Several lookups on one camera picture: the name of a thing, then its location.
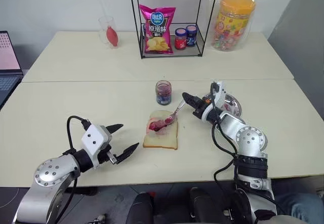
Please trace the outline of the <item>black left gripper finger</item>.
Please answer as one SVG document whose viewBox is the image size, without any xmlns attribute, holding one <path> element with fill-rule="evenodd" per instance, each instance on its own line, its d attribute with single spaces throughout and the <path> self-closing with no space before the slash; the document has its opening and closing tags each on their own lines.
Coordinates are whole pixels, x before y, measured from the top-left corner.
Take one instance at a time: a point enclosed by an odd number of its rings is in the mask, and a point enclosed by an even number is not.
<svg viewBox="0 0 324 224">
<path fill-rule="evenodd" d="M 107 126 L 106 129 L 109 131 L 110 134 L 113 134 L 114 132 L 116 132 L 120 128 L 122 128 L 123 126 L 124 126 L 123 124 L 114 124 L 114 125 Z"/>
<path fill-rule="evenodd" d="M 130 157 L 133 154 L 133 152 L 137 149 L 138 146 L 139 146 L 139 143 L 133 144 L 133 145 L 129 146 L 128 148 L 126 148 L 122 154 L 120 154 L 119 156 L 115 156 L 116 164 L 119 164 L 119 163 L 123 162 L 124 160 L 126 160 L 128 157 Z"/>
</svg>

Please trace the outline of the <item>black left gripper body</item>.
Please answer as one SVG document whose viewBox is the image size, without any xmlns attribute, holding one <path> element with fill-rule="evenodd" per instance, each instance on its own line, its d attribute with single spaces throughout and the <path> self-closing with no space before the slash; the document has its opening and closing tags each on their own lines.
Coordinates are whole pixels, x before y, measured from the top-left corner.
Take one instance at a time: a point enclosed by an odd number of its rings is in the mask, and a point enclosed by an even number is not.
<svg viewBox="0 0 324 224">
<path fill-rule="evenodd" d="M 100 127 L 103 129 L 103 132 L 106 134 L 106 138 L 104 138 L 104 143 L 100 147 L 100 151 L 97 155 L 98 161 L 100 164 L 108 161 L 110 161 L 112 164 L 116 164 L 116 158 L 110 152 L 111 150 L 110 141 L 112 140 L 112 134 L 109 133 L 109 131 L 106 129 L 106 126 L 101 125 Z"/>
</svg>

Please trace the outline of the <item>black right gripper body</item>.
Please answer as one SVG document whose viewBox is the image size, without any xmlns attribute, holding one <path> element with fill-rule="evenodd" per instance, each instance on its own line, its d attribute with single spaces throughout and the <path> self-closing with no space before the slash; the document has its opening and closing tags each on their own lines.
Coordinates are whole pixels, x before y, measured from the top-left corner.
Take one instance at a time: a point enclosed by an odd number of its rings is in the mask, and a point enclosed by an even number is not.
<svg viewBox="0 0 324 224">
<path fill-rule="evenodd" d="M 195 97 L 193 101 L 195 103 L 195 110 L 193 111 L 193 115 L 198 119 L 202 119 L 203 113 L 205 112 L 206 108 L 212 103 L 212 99 L 208 97 L 203 97 L 202 99 Z"/>
</svg>

